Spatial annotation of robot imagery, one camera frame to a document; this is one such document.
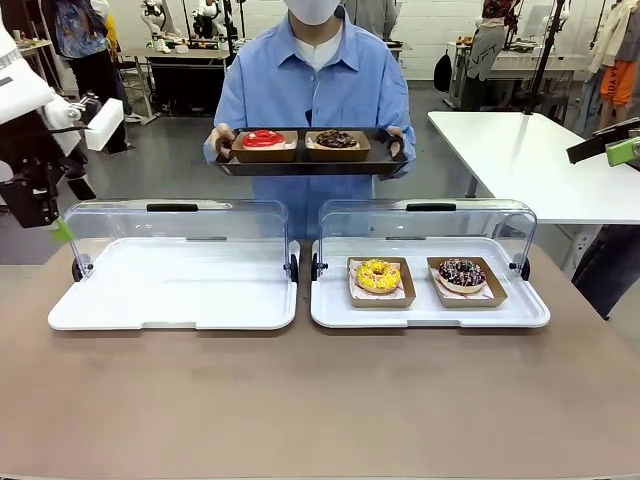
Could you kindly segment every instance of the transparent lid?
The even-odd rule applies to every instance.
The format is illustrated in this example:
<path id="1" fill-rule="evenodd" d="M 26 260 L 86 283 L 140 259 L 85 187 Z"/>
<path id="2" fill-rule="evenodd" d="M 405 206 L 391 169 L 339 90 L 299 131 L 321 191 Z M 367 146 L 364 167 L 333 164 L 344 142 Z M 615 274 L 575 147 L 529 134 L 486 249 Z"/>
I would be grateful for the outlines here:
<path id="1" fill-rule="evenodd" d="M 511 259 L 511 270 L 520 274 L 537 226 L 535 214 L 526 205 L 495 199 L 338 200 L 323 206 L 320 219 L 318 274 L 327 268 L 326 257 L 344 251 L 347 239 L 365 245 L 369 240 L 443 237 L 494 240 Z"/>
<path id="2" fill-rule="evenodd" d="M 164 242 L 189 245 L 264 243 L 264 254 L 282 255 L 289 272 L 287 212 L 279 202 L 214 200 L 89 201 L 65 214 L 73 234 L 71 246 L 82 276 L 91 274 L 96 258 L 123 242 L 156 248 Z"/>

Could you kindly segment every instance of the hand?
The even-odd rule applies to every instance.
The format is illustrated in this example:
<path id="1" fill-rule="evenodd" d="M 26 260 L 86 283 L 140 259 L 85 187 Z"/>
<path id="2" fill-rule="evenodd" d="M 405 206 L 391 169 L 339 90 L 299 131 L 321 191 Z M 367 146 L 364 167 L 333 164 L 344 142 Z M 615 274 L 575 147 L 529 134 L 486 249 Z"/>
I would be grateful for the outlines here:
<path id="1" fill-rule="evenodd" d="M 211 146 L 217 155 L 222 155 L 224 158 L 231 157 L 231 150 L 225 145 L 229 145 L 235 139 L 236 134 L 226 123 L 221 123 L 211 132 Z"/>
<path id="2" fill-rule="evenodd" d="M 389 132 L 394 137 L 404 139 L 404 135 L 402 134 L 402 129 L 400 127 L 389 127 L 387 128 L 387 132 Z M 391 155 L 394 157 L 398 155 L 400 153 L 400 148 L 402 148 L 401 142 L 392 143 L 391 147 L 389 148 L 389 150 L 391 151 Z"/>

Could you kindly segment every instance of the orange pants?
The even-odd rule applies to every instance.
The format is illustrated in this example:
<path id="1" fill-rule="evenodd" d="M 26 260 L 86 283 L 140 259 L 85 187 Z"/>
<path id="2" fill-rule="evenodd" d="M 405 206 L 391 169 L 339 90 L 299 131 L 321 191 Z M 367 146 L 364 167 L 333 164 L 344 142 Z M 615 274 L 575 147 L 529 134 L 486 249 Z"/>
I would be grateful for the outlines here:
<path id="1" fill-rule="evenodd" d="M 633 87 L 636 83 L 638 62 L 616 60 L 613 67 L 607 67 L 602 79 L 600 94 L 613 101 L 616 107 L 624 107 L 631 102 Z"/>

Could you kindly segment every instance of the person's right hand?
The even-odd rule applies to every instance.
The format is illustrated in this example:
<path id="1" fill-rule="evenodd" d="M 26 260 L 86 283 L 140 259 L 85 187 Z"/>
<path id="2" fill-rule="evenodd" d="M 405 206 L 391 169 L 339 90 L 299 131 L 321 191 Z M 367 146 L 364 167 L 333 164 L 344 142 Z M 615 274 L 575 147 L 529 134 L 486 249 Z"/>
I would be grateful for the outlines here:
<path id="1" fill-rule="evenodd" d="M 233 133 L 231 127 L 226 123 L 221 123 L 211 132 L 211 146 L 215 150 L 217 155 L 222 155 L 224 158 L 231 157 L 231 150 L 225 146 L 231 144 L 236 139 L 236 134 Z"/>

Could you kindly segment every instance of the shirt collar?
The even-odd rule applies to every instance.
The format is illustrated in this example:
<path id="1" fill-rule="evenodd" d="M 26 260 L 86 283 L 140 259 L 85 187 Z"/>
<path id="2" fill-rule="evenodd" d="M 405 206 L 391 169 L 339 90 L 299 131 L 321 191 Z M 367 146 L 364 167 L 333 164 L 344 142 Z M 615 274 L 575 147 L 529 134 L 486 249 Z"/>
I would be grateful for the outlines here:
<path id="1" fill-rule="evenodd" d="M 326 65 L 334 65 L 339 62 L 345 63 L 356 72 L 360 69 L 358 62 L 358 44 L 356 41 L 356 27 L 349 21 L 349 15 L 342 5 L 338 5 L 335 15 L 343 20 L 343 34 L 340 48 L 335 57 Z M 291 57 L 296 57 L 300 61 L 304 61 L 298 53 L 296 39 L 291 30 L 289 15 L 285 15 L 280 25 L 276 28 L 274 36 L 276 40 L 276 62 L 281 66 Z"/>

